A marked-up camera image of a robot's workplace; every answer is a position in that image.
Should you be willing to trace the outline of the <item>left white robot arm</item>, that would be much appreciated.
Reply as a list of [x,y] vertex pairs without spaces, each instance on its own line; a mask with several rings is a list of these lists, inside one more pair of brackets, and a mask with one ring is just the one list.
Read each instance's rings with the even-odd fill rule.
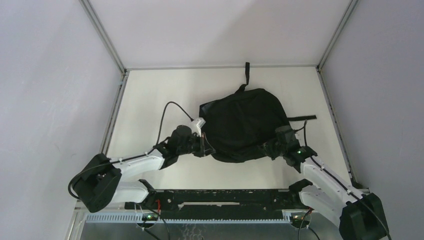
[[157,200],[154,188],[144,179],[132,179],[145,172],[168,168],[183,155],[202,158],[213,154],[215,149],[202,131],[205,123],[199,117],[189,125],[179,125],[171,136],[140,155],[109,158],[103,153],[96,154],[69,181],[69,194],[91,213],[110,204],[126,202],[138,203],[145,209],[153,207]]

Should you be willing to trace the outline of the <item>black student backpack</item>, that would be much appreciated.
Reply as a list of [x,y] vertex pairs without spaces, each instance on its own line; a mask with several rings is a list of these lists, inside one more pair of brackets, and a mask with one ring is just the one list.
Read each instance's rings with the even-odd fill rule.
[[203,103],[199,117],[202,131],[215,153],[225,163],[244,163],[267,157],[264,145],[275,137],[275,130],[291,122],[317,119],[316,115],[288,117],[276,96],[263,88],[247,90],[250,63],[245,63],[246,82],[224,98]]

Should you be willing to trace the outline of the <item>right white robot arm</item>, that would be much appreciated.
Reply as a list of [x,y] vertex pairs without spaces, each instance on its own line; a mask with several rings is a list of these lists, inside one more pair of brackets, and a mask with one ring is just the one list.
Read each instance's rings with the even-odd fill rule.
[[294,191],[289,194],[289,203],[293,207],[305,205],[316,210],[338,228],[344,240],[392,238],[381,199],[343,180],[316,151],[300,144],[291,126],[277,128],[275,138],[265,143],[264,149],[272,159],[283,157],[303,176],[291,185]]

